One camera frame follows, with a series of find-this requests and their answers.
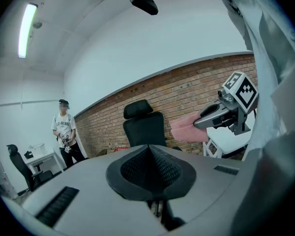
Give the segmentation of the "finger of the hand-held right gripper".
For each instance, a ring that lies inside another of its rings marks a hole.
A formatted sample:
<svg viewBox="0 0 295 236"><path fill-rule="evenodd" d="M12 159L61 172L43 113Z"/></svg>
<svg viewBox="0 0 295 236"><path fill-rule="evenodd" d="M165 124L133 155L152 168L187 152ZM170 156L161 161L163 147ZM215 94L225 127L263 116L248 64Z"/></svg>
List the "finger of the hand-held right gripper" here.
<svg viewBox="0 0 295 236"><path fill-rule="evenodd" d="M217 103L208 105L205 109L203 109L200 112L200 117L206 118L206 117L221 116L227 112L228 112L228 108L222 102L217 102Z"/></svg>
<svg viewBox="0 0 295 236"><path fill-rule="evenodd" d="M193 122L193 125L198 129L206 129L209 127L219 127L222 125L223 120L225 119L228 112L221 115L221 116L215 116L215 117L206 117L206 118L199 118Z"/></svg>

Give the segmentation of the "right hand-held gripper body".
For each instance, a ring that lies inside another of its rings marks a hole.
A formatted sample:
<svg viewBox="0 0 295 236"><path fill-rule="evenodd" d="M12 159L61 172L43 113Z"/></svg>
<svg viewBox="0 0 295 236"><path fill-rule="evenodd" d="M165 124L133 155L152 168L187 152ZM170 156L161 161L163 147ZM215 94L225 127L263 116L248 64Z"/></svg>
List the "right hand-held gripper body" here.
<svg viewBox="0 0 295 236"><path fill-rule="evenodd" d="M224 123L234 135L250 131L245 122L258 97L259 93L255 85L245 73L239 71L233 72L218 90L218 99L231 115Z"/></svg>

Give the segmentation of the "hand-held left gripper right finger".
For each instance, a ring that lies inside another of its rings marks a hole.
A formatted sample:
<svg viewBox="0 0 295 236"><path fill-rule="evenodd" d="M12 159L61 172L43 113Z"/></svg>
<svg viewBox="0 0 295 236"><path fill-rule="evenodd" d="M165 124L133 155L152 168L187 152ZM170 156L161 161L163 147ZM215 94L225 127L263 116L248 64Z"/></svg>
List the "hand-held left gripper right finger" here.
<svg viewBox="0 0 295 236"><path fill-rule="evenodd" d="M230 230L236 210L243 200L239 191L230 192L236 176L216 170L222 165L239 170L243 162L195 155L168 147L157 146L170 158L190 164L196 178L189 192L168 201L170 212L185 222L180 230Z"/></svg>

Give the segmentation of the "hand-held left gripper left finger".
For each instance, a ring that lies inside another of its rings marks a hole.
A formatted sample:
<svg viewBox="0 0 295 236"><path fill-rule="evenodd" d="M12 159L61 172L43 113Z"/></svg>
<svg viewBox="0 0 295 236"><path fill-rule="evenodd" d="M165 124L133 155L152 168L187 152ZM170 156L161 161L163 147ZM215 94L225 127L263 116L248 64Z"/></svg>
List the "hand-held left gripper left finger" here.
<svg viewBox="0 0 295 236"><path fill-rule="evenodd" d="M22 207L35 216L68 186L79 192L54 226L60 233L167 232L145 202L124 199L106 181L108 166L135 150L124 149L75 164L35 190Z"/></svg>

